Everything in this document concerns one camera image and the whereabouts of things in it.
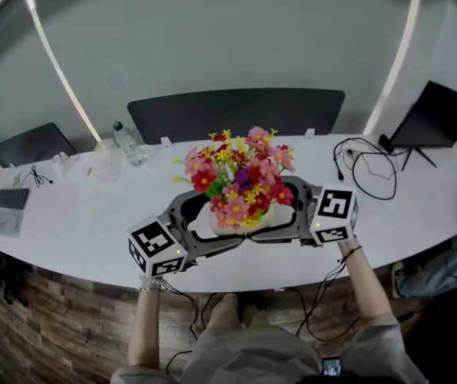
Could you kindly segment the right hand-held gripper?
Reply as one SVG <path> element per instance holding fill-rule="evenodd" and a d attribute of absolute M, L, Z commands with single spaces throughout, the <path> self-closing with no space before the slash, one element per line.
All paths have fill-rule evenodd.
<path fill-rule="evenodd" d="M 247 235 L 258 244 L 289 243 L 299 238 L 300 226 L 308 230 L 316 246 L 345 242 L 354 236 L 359 212 L 356 189 L 325 184 L 311 204 L 311 184 L 297 176 L 282 176 L 283 183 L 294 196 L 294 212 L 288 223 L 262 228 Z"/>

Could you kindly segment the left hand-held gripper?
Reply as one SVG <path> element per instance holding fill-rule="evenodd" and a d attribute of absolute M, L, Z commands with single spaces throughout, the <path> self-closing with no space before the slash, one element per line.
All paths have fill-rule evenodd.
<path fill-rule="evenodd" d="M 169 205 L 170 213 L 150 214 L 126 231 L 130 256 L 147 278 L 184 272 L 197 265 L 192 258 L 212 257 L 245 241 L 244 236 L 237 234 L 200 238 L 195 231 L 187 231 L 185 245 L 174 225 L 187 228 L 208 202 L 209 198 L 201 192 L 180 194 Z"/>

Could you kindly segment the colourful flowers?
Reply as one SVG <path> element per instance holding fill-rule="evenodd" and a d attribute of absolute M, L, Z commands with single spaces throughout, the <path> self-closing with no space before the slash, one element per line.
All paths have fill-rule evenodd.
<path fill-rule="evenodd" d="M 255 126 L 244 137 L 229 129 L 210 133 L 210 145 L 192 148 L 174 163 L 184 166 L 175 183 L 186 183 L 207 197 L 214 228 L 246 233 L 268 226 L 276 205 L 295 200 L 282 173 L 293 173 L 293 149 L 273 144 L 278 131 Z"/>

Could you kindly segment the person's left forearm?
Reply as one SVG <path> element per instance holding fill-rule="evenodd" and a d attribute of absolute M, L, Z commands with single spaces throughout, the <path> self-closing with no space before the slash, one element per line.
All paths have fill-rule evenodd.
<path fill-rule="evenodd" d="M 162 282 L 161 278 L 144 279 L 139 288 L 127 354 L 130 366 L 160 368 L 158 325 Z"/>

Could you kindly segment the person's right forearm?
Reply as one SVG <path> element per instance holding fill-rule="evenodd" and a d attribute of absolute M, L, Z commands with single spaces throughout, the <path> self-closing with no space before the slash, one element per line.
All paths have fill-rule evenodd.
<path fill-rule="evenodd" d="M 370 320 L 397 323 L 391 304 L 357 238 L 338 242 L 348 270 L 361 316 Z"/>

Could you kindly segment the white oval table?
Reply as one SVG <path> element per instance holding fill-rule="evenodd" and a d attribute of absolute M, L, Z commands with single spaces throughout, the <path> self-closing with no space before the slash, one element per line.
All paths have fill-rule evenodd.
<path fill-rule="evenodd" d="M 161 214 L 187 191 L 172 179 L 174 163 L 202 142 L 150 146 L 140 167 L 124 163 L 116 182 L 102 183 L 90 172 L 93 156 L 82 154 L 72 182 L 61 182 L 51 162 L 37 172 L 48 183 L 30 188 L 20 235 L 0 235 L 0 251 L 42 268 L 117 286 L 136 287 L 141 273 L 128 251 L 128 229 L 149 214 Z M 0 190 L 28 169 L 0 170 Z M 361 185 L 355 233 L 370 264 L 380 267 L 417 254 L 457 234 L 457 144 L 412 156 L 396 179 L 382 158 L 357 165 Z M 197 266 L 168 276 L 184 292 L 267 290 L 321 281 L 339 257 L 335 244 L 320 248 L 244 242 Z"/>

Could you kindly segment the wide dark grey desk partition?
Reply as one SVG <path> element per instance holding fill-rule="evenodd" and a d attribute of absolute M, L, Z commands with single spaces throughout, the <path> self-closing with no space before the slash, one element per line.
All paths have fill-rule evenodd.
<path fill-rule="evenodd" d="M 225 129 L 243 136 L 255 127 L 284 136 L 312 129 L 329 134 L 345 99 L 341 90 L 252 88 L 208 90 L 129 102 L 127 109 L 142 139 L 151 145 L 167 137 L 191 142 Z"/>

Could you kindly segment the person's beige trouser legs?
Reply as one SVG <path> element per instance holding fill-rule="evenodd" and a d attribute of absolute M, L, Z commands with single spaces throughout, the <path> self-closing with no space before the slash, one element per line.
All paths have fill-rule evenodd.
<path fill-rule="evenodd" d="M 229 293 L 212 310 L 206 329 L 241 330 L 270 325 L 265 311 L 253 304 L 242 305 L 237 294 Z"/>

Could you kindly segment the clear bottle with green cap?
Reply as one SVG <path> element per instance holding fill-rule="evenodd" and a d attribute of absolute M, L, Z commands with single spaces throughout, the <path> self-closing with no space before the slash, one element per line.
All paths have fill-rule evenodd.
<path fill-rule="evenodd" d="M 118 147 L 123 151 L 132 166 L 141 166 L 144 162 L 144 153 L 138 148 L 134 137 L 121 122 L 115 122 L 114 139 Z"/>

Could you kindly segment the clear plastic cup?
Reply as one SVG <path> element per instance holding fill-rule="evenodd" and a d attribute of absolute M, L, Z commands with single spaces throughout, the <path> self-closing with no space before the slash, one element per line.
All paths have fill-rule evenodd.
<path fill-rule="evenodd" d="M 118 180 L 124 154 L 113 138 L 101 140 L 94 149 L 92 170 L 101 183 L 114 183 Z"/>

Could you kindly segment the person's grey shirt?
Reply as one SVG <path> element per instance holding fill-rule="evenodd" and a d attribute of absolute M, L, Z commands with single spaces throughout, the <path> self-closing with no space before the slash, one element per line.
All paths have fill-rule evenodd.
<path fill-rule="evenodd" d="M 340 358 L 350 380 L 429 384 L 407 355 L 400 325 L 389 314 L 370 320 Z M 316 350 L 277 326 L 215 328 L 198 340 L 180 379 L 161 370 L 126 366 L 111 384 L 298 384 L 322 373 Z"/>

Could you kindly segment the clear plastic bag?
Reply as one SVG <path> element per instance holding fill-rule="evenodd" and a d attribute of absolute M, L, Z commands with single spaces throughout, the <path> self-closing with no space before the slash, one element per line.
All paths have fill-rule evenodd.
<path fill-rule="evenodd" d="M 67 177 L 72 167 L 71 157 L 65 152 L 60 152 L 53 156 L 51 162 L 58 179 L 61 182 L 67 182 Z"/>

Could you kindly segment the small black device with screen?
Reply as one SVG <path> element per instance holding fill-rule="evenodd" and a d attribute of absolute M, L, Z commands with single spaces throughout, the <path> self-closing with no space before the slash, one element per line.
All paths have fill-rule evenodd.
<path fill-rule="evenodd" d="M 322 376 L 339 377 L 341 374 L 340 358 L 329 357 L 322 359 Z"/>

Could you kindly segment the dark grey pouch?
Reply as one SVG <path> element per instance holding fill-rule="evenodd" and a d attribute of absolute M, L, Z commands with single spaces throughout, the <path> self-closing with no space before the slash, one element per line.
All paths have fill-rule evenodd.
<path fill-rule="evenodd" d="M 30 189 L 2 189 L 0 190 L 0 208 L 24 210 Z"/>

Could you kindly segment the white light strip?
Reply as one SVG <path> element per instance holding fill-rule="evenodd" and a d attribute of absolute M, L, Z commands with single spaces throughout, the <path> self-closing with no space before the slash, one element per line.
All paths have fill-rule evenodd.
<path fill-rule="evenodd" d="M 30 16 L 32 18 L 34 27 L 37 31 L 37 34 L 39 36 L 39 39 L 43 45 L 43 48 L 46 52 L 47 57 L 50 60 L 50 63 L 52 67 L 54 68 L 55 73 L 58 76 L 58 80 L 60 81 L 62 88 L 65 90 L 66 95 L 70 99 L 71 103 L 73 104 L 73 107 L 75 111 L 77 112 L 78 116 L 82 120 L 82 122 L 85 124 L 87 130 L 90 132 L 90 134 L 93 136 L 94 140 L 96 142 L 101 141 L 101 137 L 98 134 L 97 130 L 94 128 L 93 124 L 91 123 L 86 111 L 83 109 L 80 101 L 76 97 L 72 87 L 70 86 L 70 83 L 68 82 L 65 74 L 62 71 L 61 66 L 58 63 L 57 58 L 54 55 L 54 52 L 50 46 L 50 43 L 47 39 L 46 33 L 43 29 L 40 17 L 38 15 L 38 10 L 37 10 L 37 5 L 36 5 L 36 0 L 25 0 L 27 9 L 30 13 Z"/>

